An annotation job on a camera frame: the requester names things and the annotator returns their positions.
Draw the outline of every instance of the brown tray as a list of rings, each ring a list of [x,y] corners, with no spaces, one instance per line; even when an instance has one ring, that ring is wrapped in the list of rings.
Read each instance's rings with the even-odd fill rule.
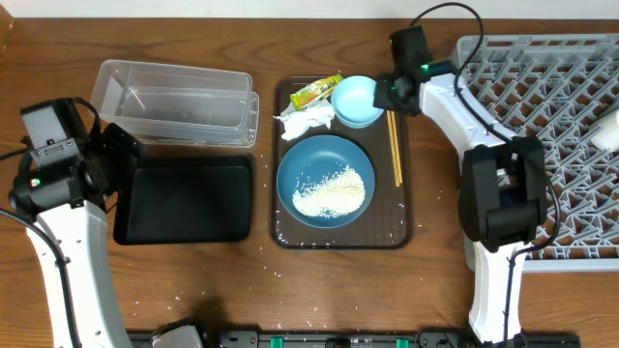
[[[295,93],[321,76],[288,77],[278,86],[275,114],[280,115]],[[269,231],[280,247],[331,249],[395,249],[404,247],[413,237],[412,191],[409,187],[407,131],[401,131],[402,117],[396,116],[403,184],[396,187],[394,165],[387,120],[380,117],[371,126],[353,130],[338,118],[331,129],[309,129],[292,141],[281,139],[283,124],[274,120],[273,126],[273,192]],[[368,155],[374,167],[376,189],[366,211],[351,223],[337,228],[315,228],[303,224],[283,207],[277,192],[277,174],[283,156],[299,141],[318,134],[331,134],[352,140]]]

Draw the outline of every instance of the white napkin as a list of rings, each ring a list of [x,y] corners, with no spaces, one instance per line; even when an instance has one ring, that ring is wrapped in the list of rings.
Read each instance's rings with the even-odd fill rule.
[[[330,129],[331,121],[335,116],[336,111],[329,101],[325,99],[303,111],[297,111],[291,103],[281,113],[281,116],[273,117],[283,122],[285,132],[281,135],[281,138],[283,140],[292,140],[303,135],[310,127],[325,125]]]

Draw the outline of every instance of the white cup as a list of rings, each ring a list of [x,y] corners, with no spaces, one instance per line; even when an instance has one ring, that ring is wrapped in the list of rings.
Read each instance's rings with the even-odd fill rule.
[[[615,152],[619,150],[619,109],[610,112],[593,124],[592,130],[602,128],[591,138],[591,142],[600,150]]]

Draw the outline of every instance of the dish rack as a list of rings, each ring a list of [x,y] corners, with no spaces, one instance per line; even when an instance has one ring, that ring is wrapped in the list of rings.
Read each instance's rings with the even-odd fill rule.
[[[478,39],[457,42],[457,66]],[[524,271],[619,271],[619,153],[590,141],[593,123],[619,104],[619,34],[486,36],[462,76],[505,126],[545,147],[563,224],[551,246],[527,255]],[[534,243],[557,216],[546,196],[548,220]]]

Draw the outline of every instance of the wooden table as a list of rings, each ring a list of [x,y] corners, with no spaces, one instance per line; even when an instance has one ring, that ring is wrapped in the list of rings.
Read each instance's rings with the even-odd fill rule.
[[[472,20],[424,21],[435,57],[446,57]],[[399,251],[289,251],[267,232],[275,88],[294,74],[376,74],[392,68],[389,35],[402,20],[18,19],[0,63],[0,153],[19,148],[23,106],[90,98],[99,66],[126,59],[246,72],[260,95],[252,230],[238,244],[118,246],[109,262],[125,326],[151,330],[195,312],[212,328],[414,332],[464,327],[473,273],[457,219],[456,151],[430,119],[409,119],[416,236]],[[489,34],[619,32],[619,21],[487,20]],[[90,116],[83,112],[87,125]],[[163,155],[222,150],[167,147]],[[2,162],[6,197],[17,159]],[[0,219],[0,342],[48,347],[41,269],[22,226]],[[275,277],[274,272],[282,277]],[[526,275],[526,331],[576,332],[585,347],[619,339],[619,274]]]

